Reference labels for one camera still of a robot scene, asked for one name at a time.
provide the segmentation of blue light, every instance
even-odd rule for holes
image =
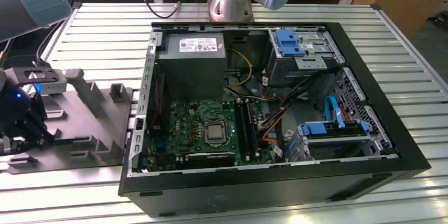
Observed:
[[[42,88],[43,88],[43,85],[40,83],[38,83],[36,84],[36,92],[38,92],[38,94],[40,94],[40,92],[43,90]]]

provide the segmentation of ram slot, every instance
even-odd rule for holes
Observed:
[[[259,157],[256,129],[252,120],[250,103],[239,100],[235,103],[236,133],[240,146],[242,159],[250,161]]]

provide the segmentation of blue plastic latch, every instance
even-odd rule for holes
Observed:
[[[300,47],[299,38],[290,29],[279,29],[275,31],[278,44],[283,57],[303,57],[307,55]]]
[[[360,122],[360,125],[362,125],[362,128],[363,128],[363,130],[364,130],[364,133],[366,133],[366,134],[370,133],[370,131],[371,131],[370,123],[366,122],[366,121],[362,121],[362,122]]]
[[[308,128],[311,131],[311,134],[319,135],[319,134],[327,134],[327,129],[323,123],[308,123]]]
[[[290,145],[288,145],[287,153],[290,153],[290,151],[291,151],[291,149],[292,149],[292,147],[294,147],[295,145],[296,145],[296,139],[294,138],[294,139],[291,140]]]
[[[304,136],[308,136],[311,134],[310,127],[307,124],[302,126],[302,131]]]
[[[43,85],[40,83],[36,84],[36,93],[40,94],[42,93],[42,89]]]

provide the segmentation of metal table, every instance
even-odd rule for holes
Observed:
[[[155,4],[170,12],[172,4]],[[151,219],[118,196],[122,167],[0,174],[0,223],[414,223],[448,221],[447,84],[384,15],[370,6],[254,6],[262,22],[339,22],[408,127],[432,169],[355,201]],[[140,88],[151,22],[204,22],[207,5],[186,4],[174,18],[156,19],[144,4],[83,4],[52,38],[46,58],[55,68],[84,68],[100,88],[123,82]],[[0,170],[7,159],[0,160]]]

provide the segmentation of green motherboard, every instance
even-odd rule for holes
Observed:
[[[258,158],[240,156],[239,134],[235,118],[235,101],[174,102],[167,141],[154,142],[152,150],[163,150],[154,160],[156,170],[176,170],[175,162],[192,153],[235,153],[235,166],[272,163],[270,146],[259,149]],[[254,122],[263,120],[262,104],[251,102]]]

